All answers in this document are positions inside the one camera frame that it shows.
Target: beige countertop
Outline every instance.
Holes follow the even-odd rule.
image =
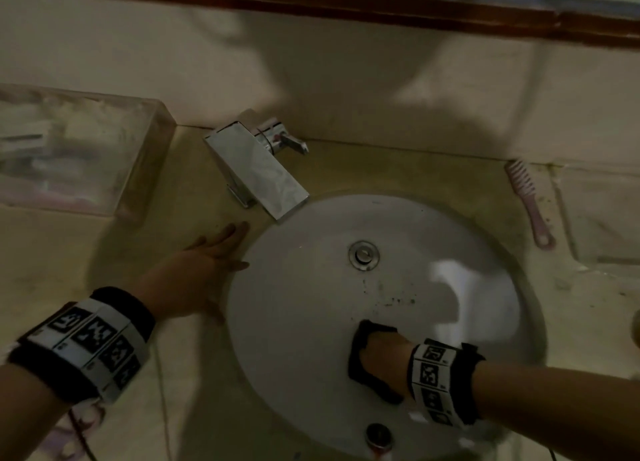
[[[0,207],[0,341],[11,343],[94,287],[125,284],[199,234],[247,220],[256,237],[271,223],[260,207],[244,210],[229,195],[200,139],[204,133],[178,129],[147,219],[137,229],[104,218]],[[540,303],[548,365],[626,378],[640,373],[640,350],[630,338],[640,292],[632,282],[573,260],[546,167],[530,171],[558,242],[553,252],[534,246],[501,161],[327,142],[311,142],[310,151],[301,157],[286,150],[278,158],[312,197],[409,194],[450,207],[496,238]],[[244,379],[226,329],[199,317],[158,328],[152,360],[89,442],[100,461],[347,458],[272,413]],[[485,458],[550,459],[546,449],[516,435],[503,441],[497,456]]]

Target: beige wall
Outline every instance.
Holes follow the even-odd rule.
[[[0,81],[246,108],[300,136],[640,164],[640,53],[123,0],[0,0]]]

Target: cable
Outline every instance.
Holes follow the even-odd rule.
[[[68,416],[69,416],[69,420],[71,421],[71,425],[73,426],[74,431],[76,432],[78,441],[80,441],[80,445],[82,446],[82,449],[84,449],[84,452],[86,453],[87,457],[91,459],[91,461],[98,461],[93,455],[92,450],[89,448],[89,444],[87,444],[86,439],[84,438],[84,434],[82,433],[80,424],[78,423],[78,420],[76,419],[76,416],[71,409],[69,409]]]

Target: faucet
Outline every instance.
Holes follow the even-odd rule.
[[[239,120],[222,126],[204,138],[231,194],[249,208],[260,203],[281,222],[302,205],[309,193],[274,155],[285,147],[307,154],[304,141],[296,139],[276,118],[251,131]]]

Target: white sink basin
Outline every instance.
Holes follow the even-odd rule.
[[[379,252],[372,270],[350,262],[358,241]],[[375,249],[360,252],[371,267]],[[538,358],[539,333],[496,253],[424,204],[384,195],[318,200],[268,228],[244,260],[251,267],[236,275],[227,315],[247,379],[293,426],[345,453],[371,458],[364,438],[371,423],[391,430],[393,457],[406,461],[477,448],[499,431],[485,422],[465,432],[415,422],[412,401],[389,405],[350,380],[360,320],[395,326],[414,342],[473,343],[492,360]]]

